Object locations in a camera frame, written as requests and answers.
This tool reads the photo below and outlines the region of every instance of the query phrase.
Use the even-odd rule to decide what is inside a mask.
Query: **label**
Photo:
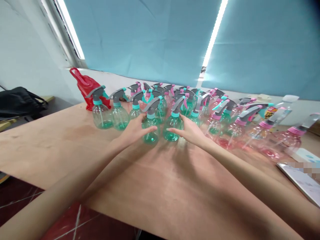
[[[275,107],[269,107],[264,113],[264,119],[268,119],[269,117],[272,117],[272,115],[275,114],[277,110],[278,109],[276,109]]]

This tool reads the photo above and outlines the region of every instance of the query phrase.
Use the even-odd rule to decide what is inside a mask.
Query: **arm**
[[[198,126],[185,116],[184,130],[168,129],[197,145],[218,160],[250,192],[305,239],[320,236],[320,209],[264,172],[241,160],[204,136]]]
[[[124,132],[111,141],[108,150],[101,154],[98,161],[72,171],[6,222],[0,228],[0,239],[40,239],[116,155],[157,128],[142,129],[143,117],[141,114],[131,120]]]

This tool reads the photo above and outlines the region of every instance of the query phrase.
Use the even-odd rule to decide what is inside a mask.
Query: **red plastic bag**
[[[93,104],[93,98],[92,96],[89,98],[86,98],[86,96],[95,88],[100,87],[101,85],[97,83],[93,78],[82,75],[77,68],[71,68],[70,73],[72,76],[77,80],[77,86],[84,98],[84,100],[87,103],[86,109],[89,111],[92,111]],[[100,97],[102,103],[106,105],[109,109],[110,106],[110,100],[107,100],[105,97]]]

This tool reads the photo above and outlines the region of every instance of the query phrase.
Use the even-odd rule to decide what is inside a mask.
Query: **finger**
[[[175,133],[175,134],[178,134],[178,135],[183,135],[183,131],[182,130],[179,130],[179,129],[176,129],[176,128],[167,128],[167,130],[169,131],[169,132],[173,132],[173,133]]]
[[[186,116],[182,115],[181,113],[180,113],[180,117],[181,117],[181,119],[182,119],[183,121],[185,121],[186,119],[188,119]]]
[[[151,127],[143,129],[142,133],[143,133],[143,135],[146,135],[146,134],[148,134],[150,132],[153,132],[153,131],[155,131],[157,129],[158,129],[157,126],[151,126]]]
[[[138,116],[139,121],[142,122],[145,116],[146,116],[146,113],[140,113],[140,115]]]

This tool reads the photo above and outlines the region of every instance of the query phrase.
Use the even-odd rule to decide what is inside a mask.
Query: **spray bottle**
[[[181,114],[188,117],[191,114],[193,108],[195,107],[194,103],[193,103],[194,92],[189,89],[186,89],[184,92],[188,93],[189,97],[187,100],[187,108],[182,106]]]
[[[280,161],[291,156],[300,148],[301,136],[319,117],[320,113],[310,114],[302,123],[290,127],[287,131],[269,134],[259,145],[260,153],[274,161]]]
[[[96,127],[100,129],[107,129],[113,126],[112,111],[109,110],[100,100],[100,96],[107,96],[107,94],[104,92],[105,88],[106,87],[104,85],[97,87],[86,96],[86,98],[90,98],[93,95],[93,122]]]
[[[202,96],[202,100],[201,100],[201,104],[200,104],[200,114],[199,114],[199,120],[200,120],[200,125],[202,125],[205,121],[206,121],[206,117],[205,117],[205,111],[206,111],[206,108],[208,106],[206,106],[207,102],[210,100],[210,93],[206,93],[206,92],[202,92],[201,93]]]
[[[217,106],[214,113],[211,115],[211,117],[207,121],[208,127],[206,128],[206,131],[204,132],[204,135],[210,138],[211,140],[215,141],[217,136],[220,135],[221,132],[221,115],[224,111],[224,109],[227,107],[227,104],[229,103],[229,99],[221,102],[219,106]]]
[[[152,99],[147,106],[145,107],[145,109],[143,109],[143,112],[147,112],[147,118],[145,119],[145,121],[142,123],[142,128],[148,128],[151,126],[157,126],[157,130],[150,132],[146,135],[143,136],[143,141],[147,144],[157,144],[157,142],[159,141],[159,137],[160,137],[160,126],[159,126],[159,122],[155,117],[155,112],[157,110],[157,107],[159,105],[160,100],[162,99],[161,96],[156,97],[154,99]]]
[[[161,96],[162,96],[162,99],[160,100],[160,104],[159,104],[159,107],[158,107],[158,108],[161,109],[161,116],[162,116],[162,117],[165,117],[166,114],[167,114],[167,111],[168,111],[167,102],[164,100],[164,98],[165,98],[164,93],[166,92],[166,89],[163,88],[163,87],[160,87],[160,86],[158,86],[158,85],[156,85],[156,84],[152,85],[152,87],[153,87],[154,90],[157,90],[158,92],[160,92],[160,94],[161,94]]]
[[[224,109],[223,114],[221,116],[220,122],[222,127],[229,125],[230,123],[232,123],[232,119],[231,119],[231,115],[230,113],[232,112],[232,110],[238,106],[237,103],[233,100],[229,99],[229,103],[227,105],[227,107]]]
[[[170,97],[170,95],[169,95],[169,91],[171,92],[171,94],[172,94],[172,97],[173,97],[173,87],[174,87],[175,85],[174,84],[169,84],[169,85],[167,85],[167,86],[165,86],[164,87],[164,89],[166,90],[165,92],[164,92],[164,100],[166,101],[166,103],[167,103],[167,106],[169,106],[169,104],[171,103],[171,100],[172,100],[172,98]]]
[[[244,150],[257,150],[261,141],[270,134],[270,129],[275,125],[284,110],[285,108],[281,107],[272,117],[260,122],[257,126],[249,127],[245,135],[239,139],[237,147]]]
[[[217,138],[216,142],[225,149],[233,149],[236,141],[244,135],[248,118],[258,112],[261,107],[261,105],[255,106],[242,112],[234,123],[222,128],[221,135]]]
[[[152,95],[156,98],[156,97],[161,97],[160,100],[159,100],[159,105],[157,106],[157,109],[155,111],[155,116],[156,116],[156,119],[158,120],[158,123],[159,124],[162,124],[163,121],[164,121],[164,118],[165,118],[165,112],[164,112],[164,106],[163,106],[163,103],[162,103],[162,99],[163,99],[163,96],[161,95],[161,93],[157,90],[152,90]]]
[[[144,98],[144,93],[145,93],[145,90],[141,90],[141,91],[137,92],[136,94],[134,94],[128,100],[128,102],[132,102],[132,110],[129,113],[130,119],[135,119],[136,117],[138,117],[140,115],[141,110],[140,110],[139,101],[143,101],[146,103],[146,100]]]
[[[170,117],[166,120],[164,127],[163,127],[163,137],[165,140],[170,141],[170,142],[175,142],[179,139],[179,135],[175,134],[173,132],[169,132],[167,129],[168,128],[177,128],[177,129],[182,129],[183,124],[182,124],[182,119],[180,117],[180,109],[182,104],[185,102],[186,97],[182,96],[180,97],[174,104],[174,106],[171,109],[171,115]]]
[[[126,88],[120,88],[114,93],[112,93],[109,97],[113,96],[113,110],[112,110],[112,121],[113,127],[118,131],[123,131],[127,127],[130,121],[129,114],[127,111],[121,106],[120,98],[123,97],[125,100],[129,100],[125,94]]]
[[[238,106],[236,108],[232,109],[232,111],[230,113],[231,122],[234,122],[237,119],[237,116],[240,113],[242,113],[244,110],[246,110],[246,107],[244,107],[243,105],[251,104],[256,100],[257,100],[256,98],[240,98],[239,99],[240,103],[238,104]]]
[[[202,97],[198,97],[197,104],[194,107],[193,111],[191,112],[190,116],[188,117],[191,121],[195,122],[198,125],[198,127],[200,127],[199,114],[200,114],[201,101],[202,101]]]
[[[221,91],[220,89],[218,88],[215,88],[215,94],[216,96],[218,96],[218,98],[216,100],[213,100],[209,103],[209,109],[213,109],[215,108],[216,106],[219,105],[219,103],[222,101],[221,97],[222,96],[225,96],[225,97],[228,97],[228,95],[226,95],[223,91]]]

